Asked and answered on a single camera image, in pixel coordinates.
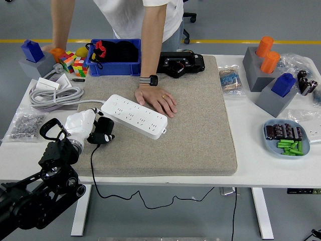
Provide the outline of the person's right hand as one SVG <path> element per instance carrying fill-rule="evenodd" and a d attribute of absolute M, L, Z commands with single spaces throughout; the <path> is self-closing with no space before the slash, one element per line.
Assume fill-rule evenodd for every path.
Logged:
<path fill-rule="evenodd" d="M 48 44 L 48 45 L 44 45 L 41 47 L 41 49 L 42 49 L 42 51 L 45 51 L 45 52 L 50 52 L 53 49 L 61 49 L 63 51 L 66 51 L 66 47 L 57 46 L 53 43 Z"/>

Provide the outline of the person's left hand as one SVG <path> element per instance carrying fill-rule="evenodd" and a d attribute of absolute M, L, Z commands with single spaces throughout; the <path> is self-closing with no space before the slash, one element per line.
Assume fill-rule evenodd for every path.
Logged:
<path fill-rule="evenodd" d="M 140 105 L 147 102 L 155 111 L 170 118 L 178 112 L 174 97 L 159 86 L 140 84 L 134 95 Z"/>

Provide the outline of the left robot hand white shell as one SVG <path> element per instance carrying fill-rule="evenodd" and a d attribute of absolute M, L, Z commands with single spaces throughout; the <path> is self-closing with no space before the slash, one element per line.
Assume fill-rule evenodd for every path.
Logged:
<path fill-rule="evenodd" d="M 105 117 L 98 109 L 88 109 L 67 117 L 65 129 L 68 140 L 83 150 L 85 141 L 90 144 L 102 145 L 115 138 L 112 134 L 114 121 Z"/>

